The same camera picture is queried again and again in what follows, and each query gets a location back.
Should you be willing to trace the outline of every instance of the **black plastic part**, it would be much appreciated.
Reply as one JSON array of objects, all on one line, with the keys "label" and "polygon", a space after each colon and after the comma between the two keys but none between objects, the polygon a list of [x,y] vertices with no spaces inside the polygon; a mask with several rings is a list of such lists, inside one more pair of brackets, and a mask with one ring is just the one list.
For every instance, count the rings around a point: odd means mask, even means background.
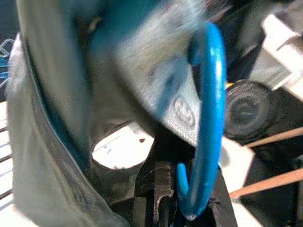
[{"label": "black plastic part", "polygon": [[3,131],[6,131],[7,129],[8,129],[7,127],[1,128],[1,129],[0,129],[0,133],[3,132]]},{"label": "black plastic part", "polygon": [[195,221],[187,221],[187,227],[236,227],[237,221],[233,213],[224,178],[218,169],[216,183],[204,213]]},{"label": "black plastic part", "polygon": [[2,158],[0,158],[0,163],[1,162],[4,162],[4,161],[6,161],[6,160],[9,160],[11,158],[11,155],[7,155],[7,156],[5,156],[5,157],[2,157]]},{"label": "black plastic part", "polygon": [[169,226],[170,198],[163,198],[159,205],[159,227]]},{"label": "black plastic part", "polygon": [[[269,165],[254,158],[244,186],[293,170],[284,162]],[[242,204],[262,226],[294,226],[297,212],[297,183],[241,197]]]},{"label": "black plastic part", "polygon": [[9,196],[9,195],[12,194],[12,193],[13,193],[13,190],[12,190],[12,189],[10,189],[10,190],[4,192],[3,194],[0,195],[0,200],[2,200],[3,198]]}]

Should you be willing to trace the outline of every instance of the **blue wire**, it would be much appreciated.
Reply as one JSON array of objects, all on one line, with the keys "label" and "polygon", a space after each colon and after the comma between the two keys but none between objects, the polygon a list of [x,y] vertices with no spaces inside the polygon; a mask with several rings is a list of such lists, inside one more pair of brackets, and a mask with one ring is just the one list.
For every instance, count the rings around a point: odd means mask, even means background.
[{"label": "blue wire", "polygon": [[186,168],[177,165],[178,205],[184,217],[194,220],[205,210],[214,187],[223,135],[225,106],[225,53],[218,28],[205,25],[205,33],[197,34],[201,68],[201,114],[196,157],[188,184]]},{"label": "blue wire", "polygon": [[0,62],[8,63],[8,61],[7,61],[7,60],[4,60],[4,59],[0,59]]}]

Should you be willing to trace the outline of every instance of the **gray fabric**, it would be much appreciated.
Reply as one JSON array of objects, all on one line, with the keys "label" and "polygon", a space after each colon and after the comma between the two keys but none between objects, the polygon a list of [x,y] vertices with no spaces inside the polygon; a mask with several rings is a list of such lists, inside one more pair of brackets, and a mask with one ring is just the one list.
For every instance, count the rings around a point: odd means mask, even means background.
[{"label": "gray fabric", "polygon": [[8,86],[16,207],[39,226],[128,226],[90,186],[44,119],[20,36],[10,58]]},{"label": "gray fabric", "polygon": [[142,164],[128,169],[112,170],[93,161],[90,182],[107,204],[134,197],[134,186]]}]

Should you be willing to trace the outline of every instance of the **gray cloth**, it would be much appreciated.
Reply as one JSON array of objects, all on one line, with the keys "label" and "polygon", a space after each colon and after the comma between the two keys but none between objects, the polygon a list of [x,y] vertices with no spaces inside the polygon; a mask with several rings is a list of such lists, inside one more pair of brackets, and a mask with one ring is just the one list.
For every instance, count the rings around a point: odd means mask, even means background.
[{"label": "gray cloth", "polygon": [[52,130],[30,73],[18,35],[8,88],[16,207],[39,226],[128,226],[92,188]]}]

